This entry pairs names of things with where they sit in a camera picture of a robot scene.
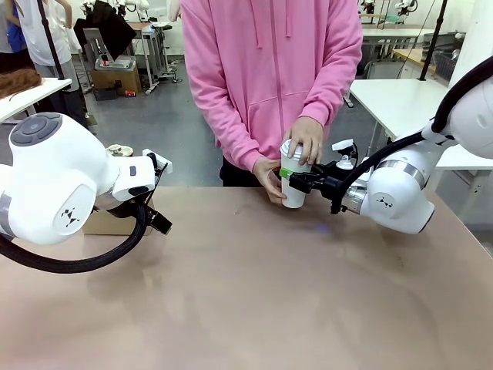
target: robot arm logo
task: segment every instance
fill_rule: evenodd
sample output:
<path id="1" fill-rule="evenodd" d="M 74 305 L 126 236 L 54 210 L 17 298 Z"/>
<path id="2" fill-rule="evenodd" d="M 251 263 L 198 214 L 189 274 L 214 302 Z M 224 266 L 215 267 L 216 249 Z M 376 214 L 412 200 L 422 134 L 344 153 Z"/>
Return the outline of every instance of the robot arm logo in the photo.
<path id="1" fill-rule="evenodd" d="M 69 227 L 70 225 L 72 225 L 74 222 L 79 222 L 80 219 L 78 218 L 72 218 L 72 215 L 73 215 L 73 212 L 74 212 L 75 208 L 72 208 L 71 210 L 64 210 L 62 212 L 62 214 L 60 215 L 60 217 L 64 217 L 64 216 L 67 216 L 67 219 L 68 219 L 68 224 L 66 224 L 65 227 Z"/>
<path id="2" fill-rule="evenodd" d="M 382 199 L 377 200 L 378 203 L 383 203 L 385 205 L 385 208 L 392 208 L 394 205 L 392 203 L 388 203 L 385 200 L 385 197 L 382 197 Z"/>

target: pink hoodie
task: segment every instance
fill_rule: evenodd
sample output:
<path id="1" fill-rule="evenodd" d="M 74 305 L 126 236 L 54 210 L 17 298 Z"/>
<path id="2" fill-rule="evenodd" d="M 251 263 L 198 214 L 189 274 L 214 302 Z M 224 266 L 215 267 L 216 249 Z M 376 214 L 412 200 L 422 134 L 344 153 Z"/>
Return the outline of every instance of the pink hoodie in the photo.
<path id="1" fill-rule="evenodd" d="M 334 120 L 361 59 L 355 0 L 181 0 L 195 103 L 224 156 L 280 158 L 300 116 Z"/>

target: white shirt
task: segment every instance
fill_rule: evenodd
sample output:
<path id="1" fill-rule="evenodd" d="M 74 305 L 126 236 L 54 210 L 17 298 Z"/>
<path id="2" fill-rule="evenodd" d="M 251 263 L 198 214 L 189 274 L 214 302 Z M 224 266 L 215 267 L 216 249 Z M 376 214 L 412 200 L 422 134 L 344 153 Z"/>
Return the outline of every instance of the white shirt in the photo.
<path id="1" fill-rule="evenodd" d="M 21 11 L 18 9 L 18 19 L 21 22 L 22 32 L 24 33 L 25 43 L 28 47 L 31 60 L 41 66 L 54 66 L 55 61 L 49 49 L 45 29 L 41 23 L 38 2 L 36 0 L 16 0 L 16 2 L 22 10 L 21 14 Z M 67 63 L 71 58 L 69 43 L 65 37 L 65 31 L 62 25 L 56 22 L 53 17 L 55 3 L 53 0 L 49 0 L 48 4 L 43 2 L 43 5 L 60 64 Z"/>
<path id="2" fill-rule="evenodd" d="M 0 52 L 12 54 L 7 41 L 8 21 L 5 17 L 5 0 L 0 0 Z"/>

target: cup lid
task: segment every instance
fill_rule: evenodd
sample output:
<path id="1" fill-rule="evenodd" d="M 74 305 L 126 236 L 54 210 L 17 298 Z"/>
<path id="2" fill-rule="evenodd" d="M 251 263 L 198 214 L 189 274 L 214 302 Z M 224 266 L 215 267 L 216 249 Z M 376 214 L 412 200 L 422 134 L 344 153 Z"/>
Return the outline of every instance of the cup lid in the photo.
<path id="1" fill-rule="evenodd" d="M 291 144 L 291 139 L 286 140 L 283 145 L 280 147 L 280 152 L 284 155 L 287 156 L 287 154 L 290 151 L 290 144 Z M 301 158 L 301 153 L 303 152 L 303 146 L 298 145 L 296 147 L 296 150 L 294 151 L 293 159 L 294 160 L 299 160 Z"/>

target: hoodie pocket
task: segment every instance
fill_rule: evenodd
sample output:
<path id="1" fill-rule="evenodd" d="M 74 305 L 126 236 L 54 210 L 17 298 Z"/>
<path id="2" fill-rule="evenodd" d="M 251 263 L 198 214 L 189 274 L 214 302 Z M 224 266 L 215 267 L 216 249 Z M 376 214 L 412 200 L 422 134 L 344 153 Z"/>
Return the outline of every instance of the hoodie pocket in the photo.
<path id="1" fill-rule="evenodd" d="M 293 92 L 283 96 L 284 132 L 293 126 L 301 112 L 303 112 L 307 96 L 308 91 Z"/>
<path id="2" fill-rule="evenodd" d="M 277 97 L 248 106 L 248 132 L 264 156 L 278 158 L 283 139 Z"/>
<path id="3" fill-rule="evenodd" d="M 280 121 L 277 97 L 248 106 L 247 129 L 250 137 L 259 143 L 261 154 L 270 158 L 279 158 L 284 133 L 291 128 L 303 111 L 307 95 L 308 91 L 283 95 L 283 122 Z"/>

